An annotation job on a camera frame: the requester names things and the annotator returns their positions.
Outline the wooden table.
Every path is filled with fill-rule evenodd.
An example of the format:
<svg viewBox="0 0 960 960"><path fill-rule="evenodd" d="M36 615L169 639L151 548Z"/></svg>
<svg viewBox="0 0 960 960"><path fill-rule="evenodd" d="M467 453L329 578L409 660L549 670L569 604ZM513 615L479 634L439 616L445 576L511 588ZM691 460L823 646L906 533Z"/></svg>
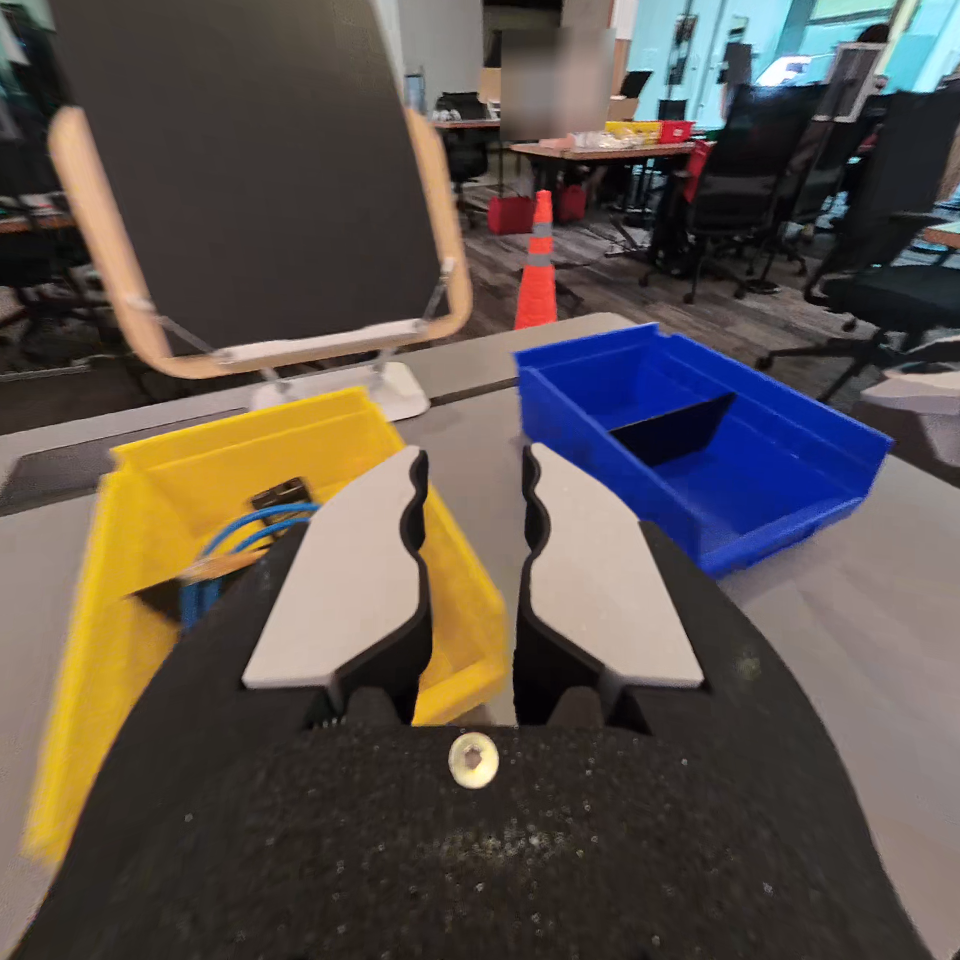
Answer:
<svg viewBox="0 0 960 960"><path fill-rule="evenodd" d="M512 143L510 151L524 158L536 161L542 167L542 186L536 190L548 189L551 193L553 213L560 210L562 187L560 181L563 172L571 165L635 165L637 162L673 158L690 155L698 140L678 143L657 143L643 145L628 141L617 141L612 147L599 149L580 148L563 144L548 146L542 143Z"/></svg>

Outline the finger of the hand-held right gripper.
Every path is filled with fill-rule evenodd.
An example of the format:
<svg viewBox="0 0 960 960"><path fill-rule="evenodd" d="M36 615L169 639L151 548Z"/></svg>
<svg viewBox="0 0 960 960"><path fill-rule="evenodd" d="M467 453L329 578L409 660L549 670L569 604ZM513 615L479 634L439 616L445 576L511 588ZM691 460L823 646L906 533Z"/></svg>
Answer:
<svg viewBox="0 0 960 960"><path fill-rule="evenodd" d="M936 461L959 465L959 371L893 371L861 392L862 402L914 416Z"/></svg>

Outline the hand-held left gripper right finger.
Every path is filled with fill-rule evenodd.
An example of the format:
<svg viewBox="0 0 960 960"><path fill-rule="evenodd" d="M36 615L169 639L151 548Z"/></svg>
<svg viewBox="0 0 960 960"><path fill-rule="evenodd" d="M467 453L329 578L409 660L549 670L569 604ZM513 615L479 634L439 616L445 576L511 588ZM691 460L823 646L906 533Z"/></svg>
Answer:
<svg viewBox="0 0 960 960"><path fill-rule="evenodd" d="M602 721L634 689L702 690L706 675L642 521L611 489L546 444L522 451L528 548L513 650L519 724L546 724L586 689Z"/></svg>

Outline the black ethernet port adapter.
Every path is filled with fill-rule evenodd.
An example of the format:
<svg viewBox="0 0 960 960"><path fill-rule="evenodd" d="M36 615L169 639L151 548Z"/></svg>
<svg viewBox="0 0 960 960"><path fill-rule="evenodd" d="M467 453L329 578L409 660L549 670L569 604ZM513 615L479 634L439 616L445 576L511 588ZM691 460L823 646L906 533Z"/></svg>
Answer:
<svg viewBox="0 0 960 960"><path fill-rule="evenodd" d="M248 503L251 510L262 511L268 509L293 508L295 511L315 504L313 495L306 481L294 476L274 486L264 489L251 498Z"/></svg>

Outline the orange traffic cone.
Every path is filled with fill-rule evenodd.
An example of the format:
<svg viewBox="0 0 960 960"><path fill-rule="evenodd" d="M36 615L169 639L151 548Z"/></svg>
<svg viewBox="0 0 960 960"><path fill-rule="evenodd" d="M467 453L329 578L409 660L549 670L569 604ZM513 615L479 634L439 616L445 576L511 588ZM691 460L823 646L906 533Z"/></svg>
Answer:
<svg viewBox="0 0 960 960"><path fill-rule="evenodd" d="M557 287L553 263L553 202L551 192L535 195L534 219L526 263L518 289L514 330L528 330L557 322Z"/></svg>

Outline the black bin divider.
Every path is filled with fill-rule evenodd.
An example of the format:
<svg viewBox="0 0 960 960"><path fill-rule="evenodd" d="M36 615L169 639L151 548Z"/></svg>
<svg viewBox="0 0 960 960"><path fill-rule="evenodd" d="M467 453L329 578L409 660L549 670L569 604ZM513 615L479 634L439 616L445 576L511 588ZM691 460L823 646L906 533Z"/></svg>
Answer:
<svg viewBox="0 0 960 960"><path fill-rule="evenodd" d="M737 399L736 392L728 391L616 427L608 435L637 461L654 469L706 449Z"/></svg>

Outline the blue plastic bin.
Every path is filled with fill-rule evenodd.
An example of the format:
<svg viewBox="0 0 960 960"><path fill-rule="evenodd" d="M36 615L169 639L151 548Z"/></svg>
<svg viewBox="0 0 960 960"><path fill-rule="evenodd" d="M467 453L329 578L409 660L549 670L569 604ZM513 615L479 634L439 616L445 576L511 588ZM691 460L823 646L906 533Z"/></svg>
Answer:
<svg viewBox="0 0 960 960"><path fill-rule="evenodd" d="M704 573L747 570L869 496L893 440L657 323L517 351L523 431L654 522ZM609 431L727 392L707 448L650 468Z"/></svg>

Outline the yellow plastic bin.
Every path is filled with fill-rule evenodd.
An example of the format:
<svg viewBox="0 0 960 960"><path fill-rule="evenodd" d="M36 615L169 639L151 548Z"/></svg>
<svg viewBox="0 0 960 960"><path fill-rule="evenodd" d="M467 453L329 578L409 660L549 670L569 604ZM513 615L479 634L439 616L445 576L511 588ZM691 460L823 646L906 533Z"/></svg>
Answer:
<svg viewBox="0 0 960 960"><path fill-rule="evenodd" d="M105 756L178 639L133 595L175 577L249 500L291 477L326 501L406 446L360 389L138 440L101 481L22 852L60 866ZM434 652L414 725L458 719L507 683L501 594L437 491L424 507Z"/></svg>

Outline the black office chair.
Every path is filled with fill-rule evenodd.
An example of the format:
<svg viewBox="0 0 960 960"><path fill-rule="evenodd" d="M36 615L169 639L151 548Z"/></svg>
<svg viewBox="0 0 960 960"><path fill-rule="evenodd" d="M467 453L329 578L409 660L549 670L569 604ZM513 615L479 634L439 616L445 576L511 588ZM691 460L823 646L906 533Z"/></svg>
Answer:
<svg viewBox="0 0 960 960"><path fill-rule="evenodd" d="M820 393L822 403L867 369L903 363L931 331L958 329L958 270L894 263L920 232L943 222L932 210L958 130L958 83L931 93L898 92L886 100L859 191L802 291L809 304L847 315L844 330L861 321L873 331L867 339L830 338L772 350L754 365L768 373L781 358L849 359Z"/></svg>
<svg viewBox="0 0 960 960"><path fill-rule="evenodd" d="M699 175L688 170L674 174L647 251L650 266L639 286L647 287L655 274L687 278L683 301L691 305L702 276L709 273L733 282L736 299L746 296L748 278L722 263L719 251L769 233L787 167L826 90L823 82L738 87Z"/></svg>

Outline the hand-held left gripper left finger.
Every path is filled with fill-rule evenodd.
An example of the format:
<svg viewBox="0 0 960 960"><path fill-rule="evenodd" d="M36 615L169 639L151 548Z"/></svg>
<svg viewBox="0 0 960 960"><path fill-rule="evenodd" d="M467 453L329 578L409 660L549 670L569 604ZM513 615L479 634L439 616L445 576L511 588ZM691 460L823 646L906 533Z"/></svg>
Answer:
<svg viewBox="0 0 960 960"><path fill-rule="evenodd" d="M245 689L322 690L346 711L382 690L405 724L433 654L422 549L429 462L407 445L310 519L242 675Z"/></svg>

